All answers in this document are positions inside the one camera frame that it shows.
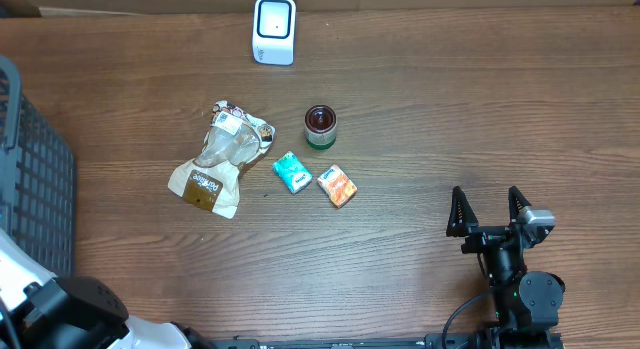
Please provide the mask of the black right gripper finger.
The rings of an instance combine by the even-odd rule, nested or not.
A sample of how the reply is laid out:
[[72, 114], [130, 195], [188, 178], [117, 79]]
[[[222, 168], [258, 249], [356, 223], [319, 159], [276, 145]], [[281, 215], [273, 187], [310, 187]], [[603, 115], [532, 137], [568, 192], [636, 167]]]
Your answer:
[[464, 191], [456, 186], [452, 190], [452, 202], [449, 220], [446, 228], [447, 237], [466, 237], [479, 227], [479, 222], [473, 212]]
[[510, 221], [516, 222], [518, 215], [525, 208], [531, 205], [531, 203], [525, 198], [521, 191], [516, 186], [511, 186], [508, 191], [509, 201], [509, 215]]

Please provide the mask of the orange tissue pack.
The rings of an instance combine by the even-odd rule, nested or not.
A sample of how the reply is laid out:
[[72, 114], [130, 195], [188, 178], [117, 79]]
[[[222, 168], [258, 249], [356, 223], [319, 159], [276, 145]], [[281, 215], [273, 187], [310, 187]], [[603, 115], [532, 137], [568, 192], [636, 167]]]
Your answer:
[[338, 165], [332, 165], [317, 179], [318, 184], [337, 207], [343, 207], [357, 193], [357, 186]]

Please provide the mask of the jar with green lid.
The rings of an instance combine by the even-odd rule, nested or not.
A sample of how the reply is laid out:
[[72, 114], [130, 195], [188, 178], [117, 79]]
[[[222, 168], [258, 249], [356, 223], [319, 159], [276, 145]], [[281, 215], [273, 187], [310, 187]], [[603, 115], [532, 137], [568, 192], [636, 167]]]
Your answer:
[[337, 116], [326, 105], [315, 105], [305, 114], [305, 139], [315, 149], [330, 148], [337, 138]]

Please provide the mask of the teal tissue pack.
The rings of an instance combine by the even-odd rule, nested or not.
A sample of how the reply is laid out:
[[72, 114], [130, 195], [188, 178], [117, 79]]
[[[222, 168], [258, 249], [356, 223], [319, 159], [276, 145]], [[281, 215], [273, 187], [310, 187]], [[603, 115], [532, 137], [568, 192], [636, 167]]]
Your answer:
[[312, 182], [312, 173], [291, 151], [273, 163], [273, 170], [292, 194], [300, 192]]

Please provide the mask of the beige brown bread bag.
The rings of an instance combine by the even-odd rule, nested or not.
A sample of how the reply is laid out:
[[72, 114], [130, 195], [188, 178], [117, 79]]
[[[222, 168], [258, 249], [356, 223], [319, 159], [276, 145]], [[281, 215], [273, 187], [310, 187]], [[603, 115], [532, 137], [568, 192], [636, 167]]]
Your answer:
[[218, 101], [200, 154], [171, 174], [168, 188], [185, 202], [231, 219], [240, 201], [239, 178], [273, 145], [276, 128], [244, 109]]

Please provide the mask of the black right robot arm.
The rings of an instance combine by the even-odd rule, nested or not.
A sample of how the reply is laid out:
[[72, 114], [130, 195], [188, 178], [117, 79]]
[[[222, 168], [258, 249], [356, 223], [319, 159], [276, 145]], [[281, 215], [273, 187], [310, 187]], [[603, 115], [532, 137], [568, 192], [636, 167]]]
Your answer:
[[[542, 243], [556, 218], [546, 207], [532, 205], [513, 186], [508, 191], [509, 222], [482, 226], [463, 190], [452, 190], [448, 237], [462, 238], [461, 252], [474, 254], [489, 289], [460, 305], [447, 319], [440, 336], [443, 348], [562, 348], [562, 337], [551, 329], [559, 323], [566, 291], [557, 275], [530, 271], [524, 251]], [[491, 298], [496, 320], [458, 339], [449, 335], [454, 319], [467, 308]]]

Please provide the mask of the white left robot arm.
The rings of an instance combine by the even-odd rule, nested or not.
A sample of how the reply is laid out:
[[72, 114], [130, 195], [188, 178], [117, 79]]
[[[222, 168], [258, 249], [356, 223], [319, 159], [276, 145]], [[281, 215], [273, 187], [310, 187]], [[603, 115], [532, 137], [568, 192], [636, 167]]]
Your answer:
[[61, 277], [1, 234], [3, 348], [212, 348], [189, 327], [131, 316], [93, 277]]

